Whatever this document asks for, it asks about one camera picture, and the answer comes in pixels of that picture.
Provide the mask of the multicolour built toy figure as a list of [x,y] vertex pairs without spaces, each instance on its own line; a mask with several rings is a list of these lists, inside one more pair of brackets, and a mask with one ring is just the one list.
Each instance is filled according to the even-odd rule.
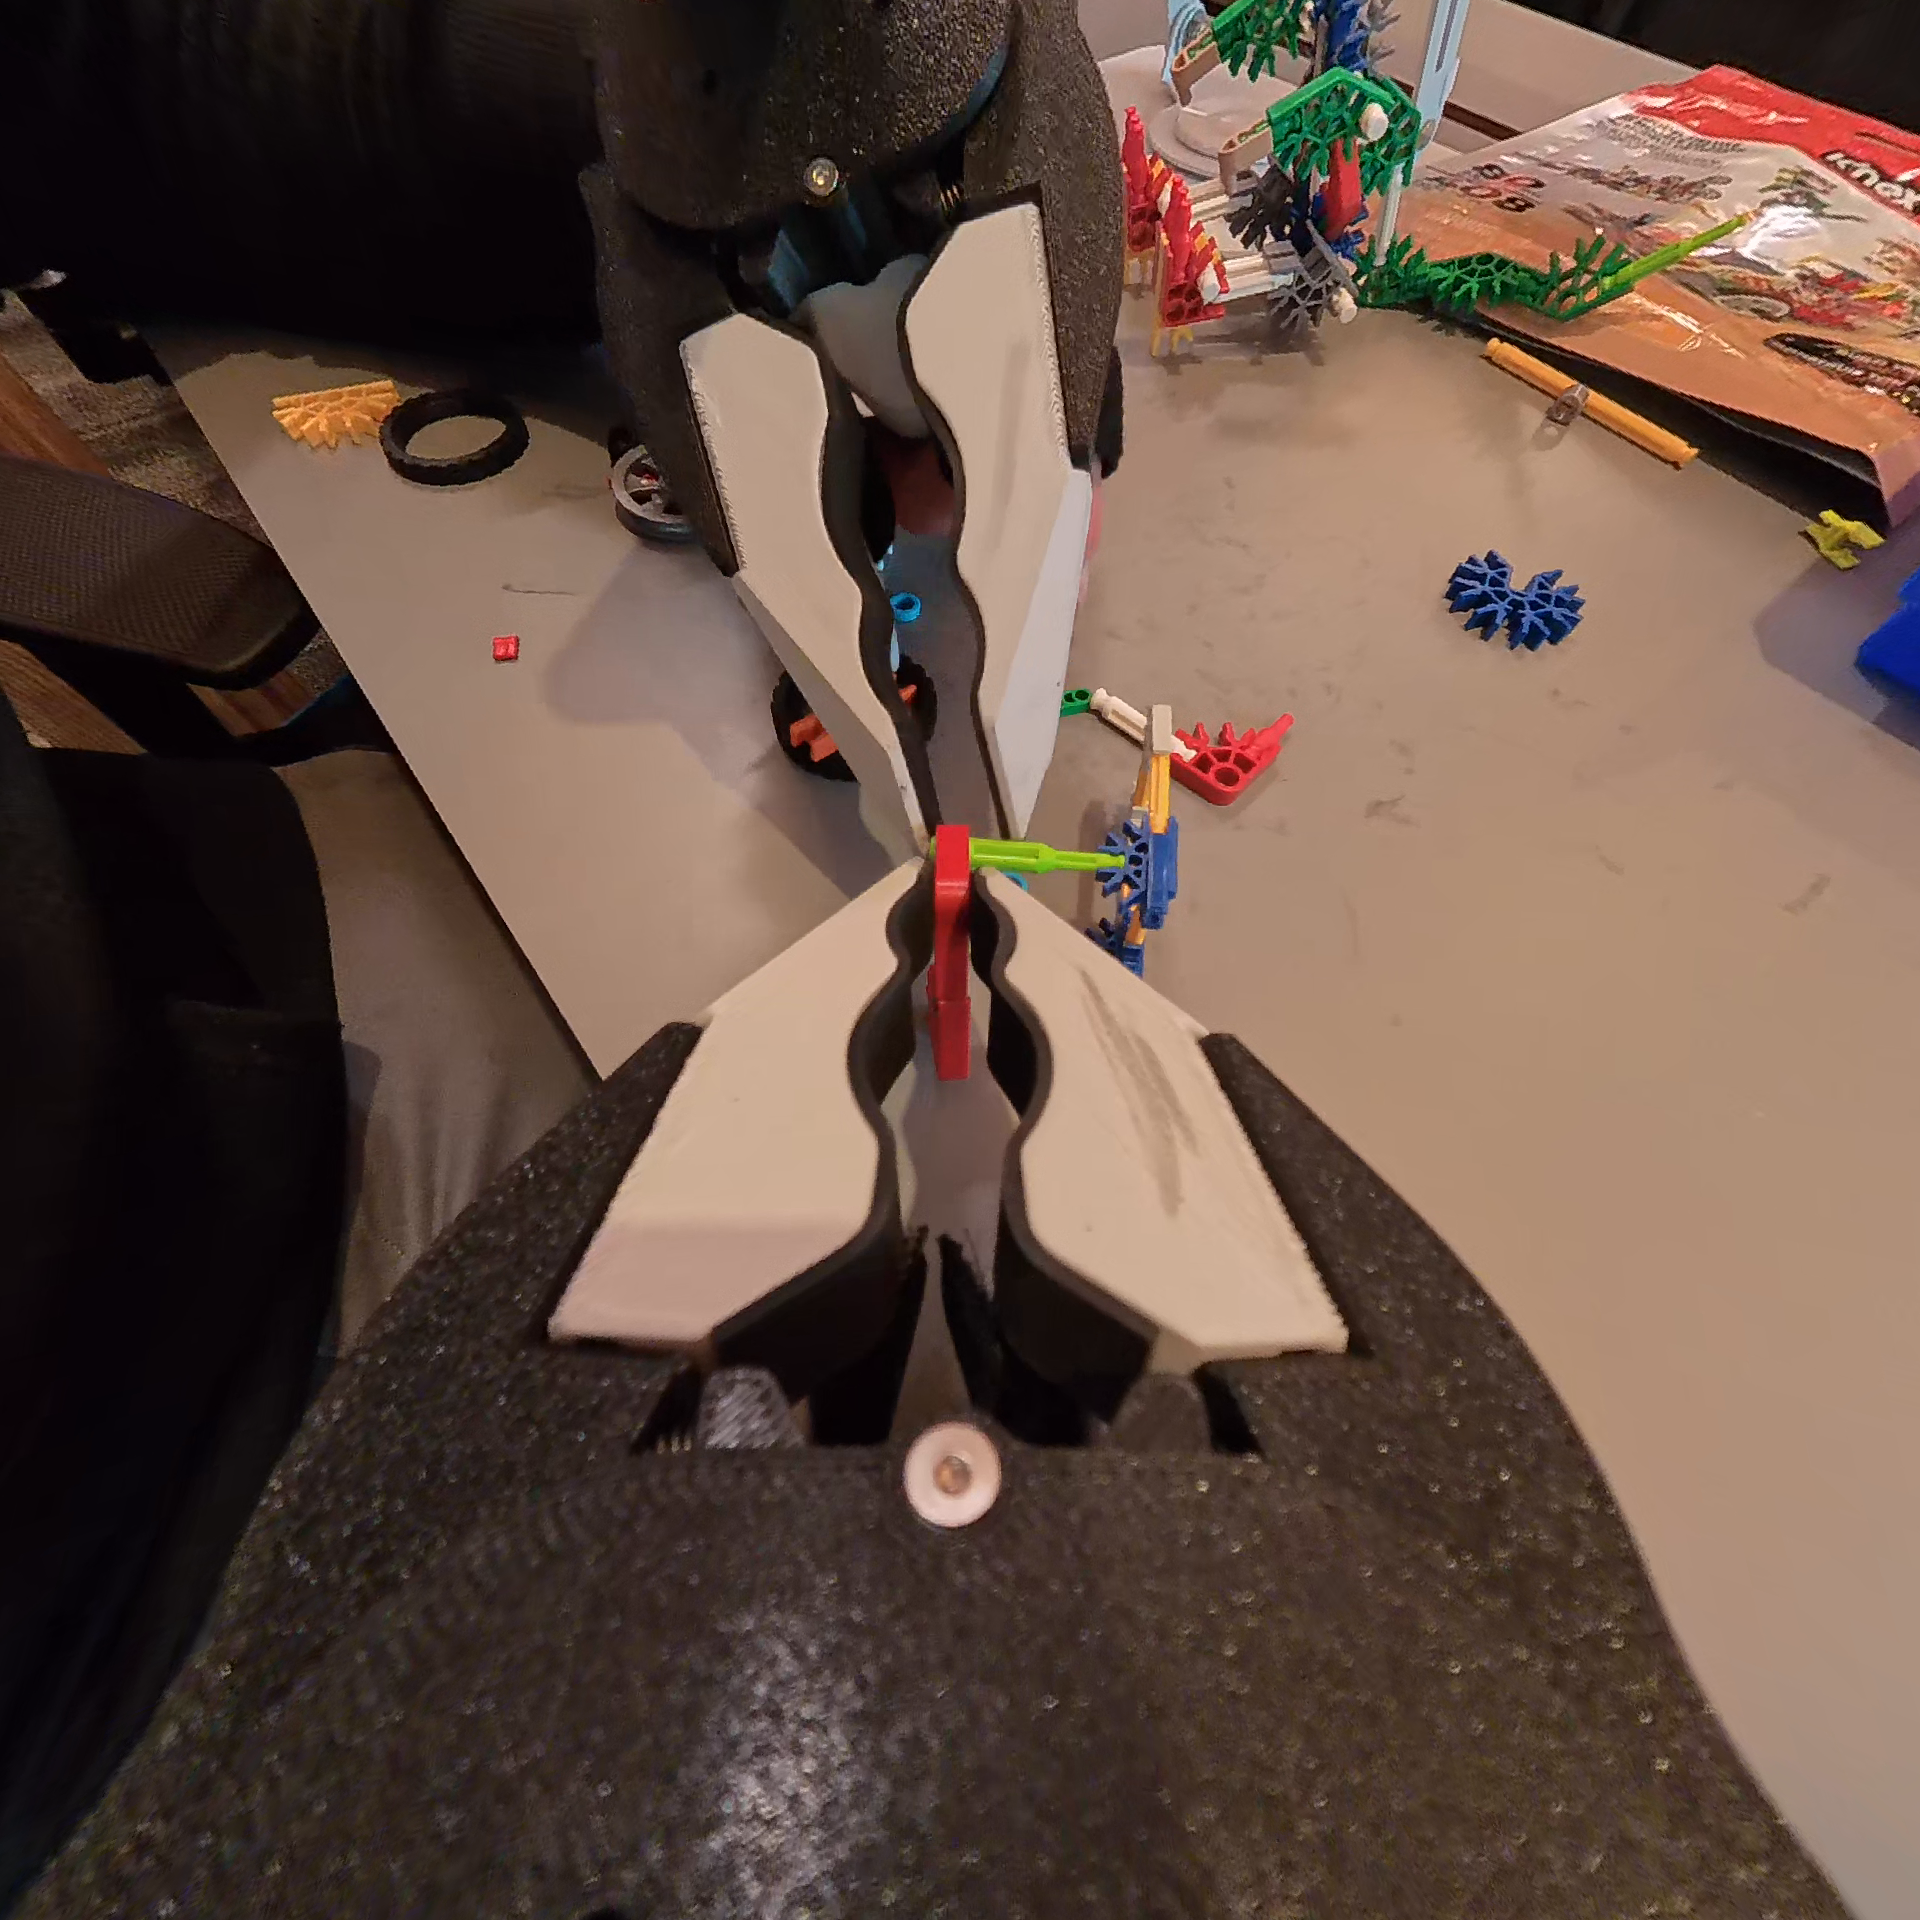
[[1119,131],[1123,277],[1149,294],[1148,349],[1171,359],[1237,308],[1283,334],[1360,311],[1367,224],[1389,216],[1423,144],[1423,113],[1379,65],[1389,5],[1237,3],[1171,12],[1166,80],[1192,107],[1205,80],[1302,80],[1227,126],[1203,183],[1148,133]]

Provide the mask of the black toy tyre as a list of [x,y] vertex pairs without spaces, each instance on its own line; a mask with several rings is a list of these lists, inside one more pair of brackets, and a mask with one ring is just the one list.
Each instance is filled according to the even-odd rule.
[[[914,715],[918,737],[930,741],[936,726],[936,687],[926,668],[909,655],[900,655],[896,691],[902,709]],[[815,713],[789,672],[782,672],[774,681],[771,713],[776,747],[800,773],[839,783],[853,783],[858,779],[840,751],[822,760],[812,760],[789,743],[789,724],[804,713]]]
[[[429,425],[455,417],[491,423],[495,427],[494,439],[455,457],[413,449]],[[530,439],[522,408],[508,395],[475,387],[421,390],[405,397],[378,429],[378,444],[389,469],[412,484],[432,488],[460,488],[504,473],[516,465]]]

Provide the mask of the green spiky toy piece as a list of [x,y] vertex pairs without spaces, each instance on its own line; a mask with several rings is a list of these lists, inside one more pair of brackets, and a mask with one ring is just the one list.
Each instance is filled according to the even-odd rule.
[[1436,315],[1464,318],[1480,305],[1519,305],[1552,323],[1580,320],[1620,299],[1640,280],[1666,271],[1683,257],[1738,232],[1746,215],[1631,256],[1602,230],[1578,245],[1570,256],[1549,254],[1544,264],[1474,252],[1430,256],[1410,236],[1386,252],[1360,256],[1357,303],[1375,308],[1430,308]]

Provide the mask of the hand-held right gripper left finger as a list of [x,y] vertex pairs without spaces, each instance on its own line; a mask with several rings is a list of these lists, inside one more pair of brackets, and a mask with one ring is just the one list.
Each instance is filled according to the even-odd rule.
[[896,867],[711,1003],[554,1342],[758,1366],[818,1443],[890,1435],[926,1287],[898,1134],[927,935],[927,869]]

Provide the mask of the orange toy rod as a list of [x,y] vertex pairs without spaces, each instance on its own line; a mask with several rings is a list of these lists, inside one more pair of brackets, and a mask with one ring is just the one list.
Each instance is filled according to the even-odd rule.
[[[1547,366],[1543,359],[1524,351],[1523,348],[1500,339],[1487,341],[1480,349],[1480,356],[1487,363],[1498,366],[1502,372],[1508,372],[1510,377],[1527,384],[1538,395],[1544,395],[1549,407],[1559,392],[1564,392],[1574,382],[1582,382]],[[1596,392],[1592,387],[1591,390],[1592,403],[1588,413],[1584,416],[1587,421],[1592,421],[1608,433],[1643,449],[1648,457],[1656,460],[1663,465],[1684,469],[1696,460],[1696,445],[1691,441],[1680,439],[1670,429],[1623,407],[1619,399]]]

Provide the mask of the grey toy wheel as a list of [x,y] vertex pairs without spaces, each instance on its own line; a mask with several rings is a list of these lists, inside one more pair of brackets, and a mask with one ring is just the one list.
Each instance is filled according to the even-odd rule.
[[682,512],[651,453],[640,441],[624,445],[610,462],[607,486],[614,521],[648,544],[696,544],[699,532]]

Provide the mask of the person's left forearm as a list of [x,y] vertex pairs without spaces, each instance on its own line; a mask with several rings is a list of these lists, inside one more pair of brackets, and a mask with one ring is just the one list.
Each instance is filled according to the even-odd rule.
[[5,3],[5,288],[100,320],[595,341],[588,5]]

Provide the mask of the person's left hand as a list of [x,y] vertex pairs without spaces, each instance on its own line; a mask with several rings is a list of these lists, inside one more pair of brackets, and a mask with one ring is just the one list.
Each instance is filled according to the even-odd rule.
[[894,503],[896,527],[911,536],[950,536],[958,499],[939,441],[908,439],[877,425],[870,445]]

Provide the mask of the person's torso black sweater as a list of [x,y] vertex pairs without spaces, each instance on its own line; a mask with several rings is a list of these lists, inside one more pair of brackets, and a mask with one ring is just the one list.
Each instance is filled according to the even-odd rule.
[[290,789],[3,713],[3,1891],[194,1646],[317,1374],[344,1045]]

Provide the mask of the red connector with white rod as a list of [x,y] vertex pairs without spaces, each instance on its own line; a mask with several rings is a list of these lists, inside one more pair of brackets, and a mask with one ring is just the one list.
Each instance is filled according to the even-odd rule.
[[[1079,701],[1080,709],[1102,720],[1110,732],[1134,741],[1148,760],[1154,759],[1154,726],[1144,711],[1134,709],[1106,687],[1079,687],[1063,700],[1063,713]],[[1280,755],[1293,715],[1284,711],[1264,726],[1237,728],[1223,723],[1216,732],[1207,726],[1168,728],[1168,779],[1214,806],[1231,805]]]

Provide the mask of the blue snowflake connector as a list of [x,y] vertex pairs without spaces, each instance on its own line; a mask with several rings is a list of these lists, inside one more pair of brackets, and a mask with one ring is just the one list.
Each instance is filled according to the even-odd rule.
[[1480,637],[1503,636],[1510,649],[1532,654],[1559,644],[1584,615],[1582,591],[1562,568],[1518,581],[1512,566],[1487,551],[1458,561],[1446,579],[1446,607]]

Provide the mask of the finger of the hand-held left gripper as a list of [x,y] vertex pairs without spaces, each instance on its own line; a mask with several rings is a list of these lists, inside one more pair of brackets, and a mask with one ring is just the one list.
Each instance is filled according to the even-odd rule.
[[1068,445],[1040,206],[954,227],[902,297],[909,390],[958,499],[954,561],[979,629],[976,726],[1002,829],[1027,833],[1054,755],[1093,477]]
[[727,516],[736,597],[858,782],[894,860],[918,860],[933,779],[891,669],[894,611],[861,525],[867,436],[815,343],[754,315],[686,339],[682,360]]

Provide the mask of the colourful rod connector toy model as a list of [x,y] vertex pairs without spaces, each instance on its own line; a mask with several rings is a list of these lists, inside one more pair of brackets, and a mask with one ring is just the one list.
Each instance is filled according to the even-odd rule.
[[1144,973],[1144,936],[1160,931],[1180,892],[1180,832],[1171,809],[1172,773],[1192,749],[1172,726],[1171,705],[1139,711],[1103,687],[1093,691],[1091,711],[1140,747],[1134,801],[1100,848],[1054,848],[1038,840],[974,839],[960,855],[960,872],[1008,872],[1019,880],[1047,872],[1083,872],[1098,880],[1106,915],[1088,936],[1130,973]]

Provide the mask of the red connectors with green clip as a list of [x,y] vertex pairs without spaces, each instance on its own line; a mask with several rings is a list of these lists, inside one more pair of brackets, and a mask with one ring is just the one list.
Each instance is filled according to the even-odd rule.
[[971,833],[939,824],[930,846],[933,945],[926,973],[930,1061],[939,1080],[968,1076],[971,1062]]

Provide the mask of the blue plastic bin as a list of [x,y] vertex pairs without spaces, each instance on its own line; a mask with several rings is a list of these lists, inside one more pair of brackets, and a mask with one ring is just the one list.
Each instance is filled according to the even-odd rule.
[[1855,669],[1878,685],[1893,687],[1917,704],[1920,692],[1920,572],[1916,568],[1899,588],[1894,611],[1861,640]]

